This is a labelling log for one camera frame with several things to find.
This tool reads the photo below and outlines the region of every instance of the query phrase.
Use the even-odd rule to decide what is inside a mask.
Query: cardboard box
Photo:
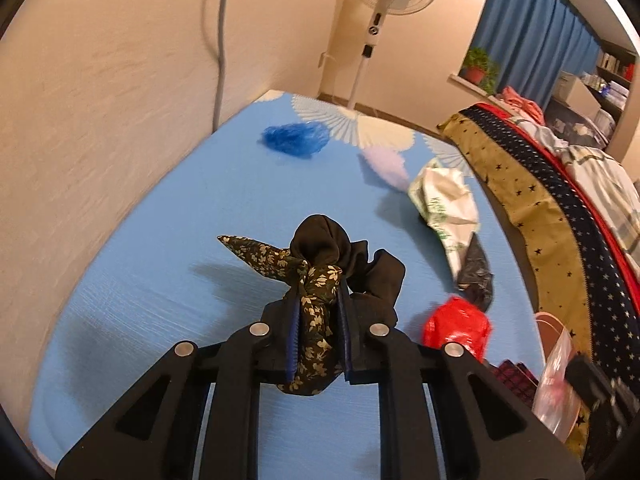
[[[554,87],[554,97],[580,115],[596,120],[600,104],[578,76],[561,72]]]

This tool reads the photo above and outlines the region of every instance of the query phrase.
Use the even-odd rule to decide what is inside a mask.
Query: blue curtain
[[[500,64],[498,90],[511,86],[542,109],[560,71],[592,73],[599,51],[566,0],[487,0],[472,46]]]

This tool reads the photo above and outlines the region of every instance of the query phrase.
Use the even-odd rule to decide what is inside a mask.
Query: triangular cutout
[[[525,429],[525,423],[518,414],[500,400],[480,377],[469,375],[469,384],[491,440],[502,440]]]
[[[160,376],[116,423],[116,430],[139,440],[148,440],[170,382],[171,376]]]

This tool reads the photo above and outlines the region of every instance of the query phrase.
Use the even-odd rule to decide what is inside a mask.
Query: flower pot
[[[464,78],[470,83],[478,86],[482,82],[482,79],[484,79],[485,75],[486,72],[481,68],[478,68],[477,66],[468,66],[466,67]]]

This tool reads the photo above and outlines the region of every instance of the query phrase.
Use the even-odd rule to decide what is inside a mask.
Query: metal bolt
[[[373,335],[383,337],[389,333],[389,327],[384,323],[374,323],[369,327],[369,332]]]
[[[183,341],[175,346],[174,352],[178,357],[187,357],[193,353],[193,345],[188,341]]]
[[[450,357],[462,357],[462,354],[465,353],[465,348],[460,343],[447,343],[444,351]]]
[[[255,336],[263,336],[269,333],[269,325],[266,323],[254,323],[249,327],[249,332]]]

